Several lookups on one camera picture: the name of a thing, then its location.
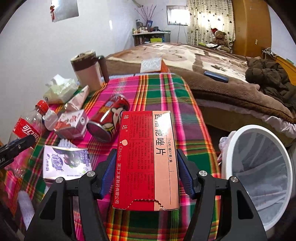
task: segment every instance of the soda can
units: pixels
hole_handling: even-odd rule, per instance
[[[90,134],[100,142],[111,142],[120,129],[123,111],[129,111],[130,105],[121,94],[111,96],[87,124]]]

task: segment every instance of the white trash bin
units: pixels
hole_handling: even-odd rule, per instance
[[[271,131],[248,125],[232,132],[222,149],[221,176],[239,178],[265,231],[279,221],[290,200],[293,176],[289,155]]]

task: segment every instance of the blue gripper pad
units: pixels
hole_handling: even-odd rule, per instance
[[[101,191],[99,193],[100,197],[103,199],[106,194],[109,193],[110,187],[113,183],[115,166],[116,166],[117,150],[112,149],[106,161],[98,164],[96,172],[98,173],[97,184],[101,186]]]
[[[198,167],[192,161],[188,161],[181,149],[177,149],[177,161],[179,177],[183,184],[185,193],[191,199],[196,199],[197,194],[201,191],[201,184],[198,183]]]

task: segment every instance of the bottle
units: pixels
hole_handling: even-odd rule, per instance
[[[42,117],[46,114],[48,108],[48,104],[45,101],[40,100],[33,111],[21,115],[13,131],[11,132],[8,146],[16,140],[24,138],[30,134],[35,137],[36,145],[44,130],[42,125]],[[14,158],[14,161],[11,164],[5,167],[5,169],[7,171],[12,171],[15,177],[22,178],[25,174],[27,163],[33,154],[35,145],[22,151],[17,157]]]

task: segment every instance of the curtain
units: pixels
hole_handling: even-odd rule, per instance
[[[188,44],[210,43],[212,28],[227,34],[229,42],[235,40],[234,17],[231,0],[187,0],[190,12]]]

